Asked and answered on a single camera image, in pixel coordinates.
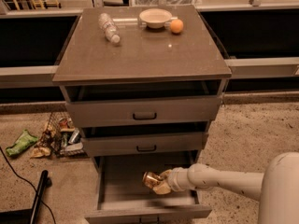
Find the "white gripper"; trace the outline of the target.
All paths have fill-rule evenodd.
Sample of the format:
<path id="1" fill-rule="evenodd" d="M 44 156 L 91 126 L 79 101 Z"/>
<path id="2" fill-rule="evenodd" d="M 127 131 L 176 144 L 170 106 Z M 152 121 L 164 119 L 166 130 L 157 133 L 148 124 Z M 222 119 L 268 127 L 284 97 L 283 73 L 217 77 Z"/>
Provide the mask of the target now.
<path id="1" fill-rule="evenodd" d="M 179 192 L 185 191 L 189 187 L 188 170 L 184 168 L 174 168 L 173 170 L 168 169 L 160 173 L 160 177 L 167 179 L 158 182 L 152 188 L 153 191 L 158 195 L 165 195 L 170 193 L 172 190 Z"/>

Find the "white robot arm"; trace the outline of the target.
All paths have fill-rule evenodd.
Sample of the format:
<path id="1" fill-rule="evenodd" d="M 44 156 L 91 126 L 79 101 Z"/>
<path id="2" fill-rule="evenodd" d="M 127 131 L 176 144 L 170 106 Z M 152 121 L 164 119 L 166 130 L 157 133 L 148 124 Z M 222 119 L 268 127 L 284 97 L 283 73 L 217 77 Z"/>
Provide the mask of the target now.
<path id="1" fill-rule="evenodd" d="M 175 168 L 153 190 L 167 194 L 210 187 L 258 201 L 258 224 L 299 224 L 298 152 L 276 156 L 263 173 L 220 171 L 201 163 Z"/>

